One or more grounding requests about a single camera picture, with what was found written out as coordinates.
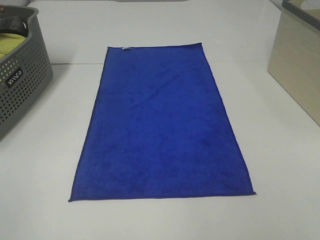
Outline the blue microfiber towel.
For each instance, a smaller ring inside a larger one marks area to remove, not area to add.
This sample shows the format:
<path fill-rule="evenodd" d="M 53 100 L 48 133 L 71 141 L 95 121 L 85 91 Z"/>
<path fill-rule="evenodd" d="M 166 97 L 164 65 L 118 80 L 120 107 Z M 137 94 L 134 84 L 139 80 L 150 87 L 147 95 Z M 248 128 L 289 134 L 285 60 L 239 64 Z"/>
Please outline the blue microfiber towel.
<path fill-rule="evenodd" d="M 109 47 L 69 201 L 254 194 L 202 44 Z"/>

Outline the grey perforated laundry basket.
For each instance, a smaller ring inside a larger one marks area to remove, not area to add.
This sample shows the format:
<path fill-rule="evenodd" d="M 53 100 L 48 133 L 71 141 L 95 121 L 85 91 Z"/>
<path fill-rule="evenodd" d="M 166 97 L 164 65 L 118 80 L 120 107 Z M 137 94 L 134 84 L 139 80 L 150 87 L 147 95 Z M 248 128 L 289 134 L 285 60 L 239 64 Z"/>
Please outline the grey perforated laundry basket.
<path fill-rule="evenodd" d="M 20 17 L 28 36 L 0 59 L 0 137 L 32 108 L 53 78 L 53 70 L 33 7 L 4 5 L 1 18 Z"/>

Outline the beige plastic storage bin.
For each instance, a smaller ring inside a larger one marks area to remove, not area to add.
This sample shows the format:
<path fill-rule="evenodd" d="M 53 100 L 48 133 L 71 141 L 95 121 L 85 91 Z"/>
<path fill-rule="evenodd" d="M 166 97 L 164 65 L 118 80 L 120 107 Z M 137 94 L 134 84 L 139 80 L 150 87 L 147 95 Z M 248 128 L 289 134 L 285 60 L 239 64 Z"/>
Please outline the beige plastic storage bin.
<path fill-rule="evenodd" d="M 320 94 L 320 2 L 284 0 L 269 73 L 289 92 Z"/>

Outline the yellow-green towel in basket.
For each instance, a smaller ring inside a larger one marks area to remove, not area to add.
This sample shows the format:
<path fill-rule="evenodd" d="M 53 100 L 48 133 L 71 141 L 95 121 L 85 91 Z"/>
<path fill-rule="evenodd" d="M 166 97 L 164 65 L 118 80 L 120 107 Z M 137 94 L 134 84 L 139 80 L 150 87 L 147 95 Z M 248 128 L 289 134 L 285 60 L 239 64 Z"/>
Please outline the yellow-green towel in basket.
<path fill-rule="evenodd" d="M 3 63 L 4 57 L 9 55 L 18 45 L 23 43 L 27 37 L 13 34 L 1 33 L 0 34 L 0 63 Z"/>

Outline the black item in basket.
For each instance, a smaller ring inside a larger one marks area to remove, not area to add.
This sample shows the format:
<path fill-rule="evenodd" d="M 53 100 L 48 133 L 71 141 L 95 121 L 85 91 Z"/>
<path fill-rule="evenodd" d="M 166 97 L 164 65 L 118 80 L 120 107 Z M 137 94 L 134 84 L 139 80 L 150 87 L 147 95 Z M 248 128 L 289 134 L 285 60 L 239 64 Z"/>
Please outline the black item in basket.
<path fill-rule="evenodd" d="M 24 37 L 28 36 L 27 27 L 19 16 L 2 18 L 0 20 L 0 32 L 21 35 Z"/>

